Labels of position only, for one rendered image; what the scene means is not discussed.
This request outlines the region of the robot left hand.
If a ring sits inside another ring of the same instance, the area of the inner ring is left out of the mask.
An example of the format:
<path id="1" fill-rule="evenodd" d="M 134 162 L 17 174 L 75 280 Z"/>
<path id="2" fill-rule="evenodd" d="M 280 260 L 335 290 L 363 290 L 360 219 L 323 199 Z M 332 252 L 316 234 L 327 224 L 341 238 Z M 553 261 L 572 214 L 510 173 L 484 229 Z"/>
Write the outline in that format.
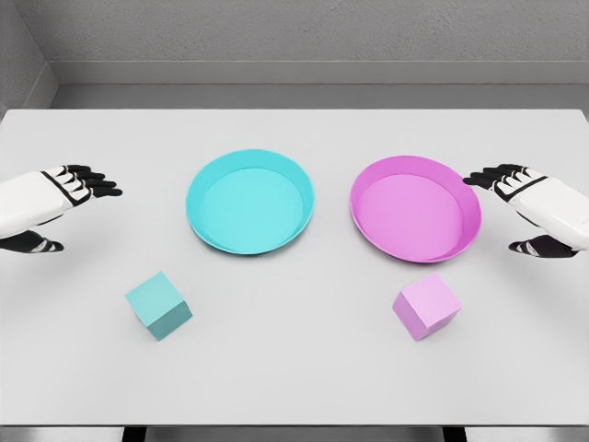
<path id="1" fill-rule="evenodd" d="M 62 243 L 33 228 L 93 199 L 121 195 L 116 182 L 85 165 L 61 165 L 0 182 L 0 250 L 60 252 L 64 249 Z"/>

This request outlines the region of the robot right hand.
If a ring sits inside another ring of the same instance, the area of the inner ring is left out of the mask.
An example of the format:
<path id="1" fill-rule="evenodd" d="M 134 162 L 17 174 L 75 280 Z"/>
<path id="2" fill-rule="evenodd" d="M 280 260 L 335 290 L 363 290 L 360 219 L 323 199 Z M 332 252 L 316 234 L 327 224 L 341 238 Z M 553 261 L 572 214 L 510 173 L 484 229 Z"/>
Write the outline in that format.
<path id="1" fill-rule="evenodd" d="M 493 192 L 528 223 L 545 231 L 515 241 L 508 249 L 537 258 L 572 258 L 589 250 L 589 197 L 562 180 L 529 167 L 501 164 L 463 179 L 469 186 Z"/>

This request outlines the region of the pink round plate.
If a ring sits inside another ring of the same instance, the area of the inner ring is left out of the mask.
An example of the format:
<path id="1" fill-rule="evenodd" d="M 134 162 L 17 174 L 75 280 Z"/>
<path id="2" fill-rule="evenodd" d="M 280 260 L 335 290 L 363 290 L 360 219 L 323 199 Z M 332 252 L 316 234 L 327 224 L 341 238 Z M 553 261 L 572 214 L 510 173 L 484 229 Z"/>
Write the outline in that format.
<path id="1" fill-rule="evenodd" d="M 371 244 L 406 262 L 453 259 L 474 243 L 482 224 L 472 188 L 427 157 L 386 157 L 367 166 L 351 187 L 350 210 Z"/>

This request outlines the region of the pink cube block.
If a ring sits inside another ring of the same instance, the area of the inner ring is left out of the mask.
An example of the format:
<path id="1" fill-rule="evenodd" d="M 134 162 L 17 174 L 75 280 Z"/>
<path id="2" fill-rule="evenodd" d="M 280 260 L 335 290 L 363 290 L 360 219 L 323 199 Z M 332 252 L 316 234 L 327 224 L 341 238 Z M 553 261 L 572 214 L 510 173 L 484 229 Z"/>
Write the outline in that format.
<path id="1" fill-rule="evenodd" d="M 438 273 L 404 287 L 392 306 L 415 341 L 443 328 L 462 308 L 462 302 Z"/>

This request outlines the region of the cyan cube block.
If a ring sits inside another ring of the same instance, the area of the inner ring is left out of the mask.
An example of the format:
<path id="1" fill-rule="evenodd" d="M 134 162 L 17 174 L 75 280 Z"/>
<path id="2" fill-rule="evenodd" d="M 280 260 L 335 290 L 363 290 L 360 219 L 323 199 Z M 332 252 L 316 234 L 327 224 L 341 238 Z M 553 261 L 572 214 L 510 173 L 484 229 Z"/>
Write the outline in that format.
<path id="1" fill-rule="evenodd" d="M 157 341 L 162 341 L 192 318 L 185 299 L 163 272 L 142 282 L 125 298 Z"/>

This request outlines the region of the cyan round plate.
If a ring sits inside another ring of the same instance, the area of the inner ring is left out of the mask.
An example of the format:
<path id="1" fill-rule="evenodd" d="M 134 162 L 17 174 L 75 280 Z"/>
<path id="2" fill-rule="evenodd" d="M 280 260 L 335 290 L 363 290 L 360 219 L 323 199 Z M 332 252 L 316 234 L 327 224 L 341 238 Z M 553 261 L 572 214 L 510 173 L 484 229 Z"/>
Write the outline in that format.
<path id="1" fill-rule="evenodd" d="M 191 182 L 185 207 L 203 242 L 228 253 L 256 255 L 302 233 L 314 211 L 315 190 L 292 159 L 247 149 L 204 166 Z"/>

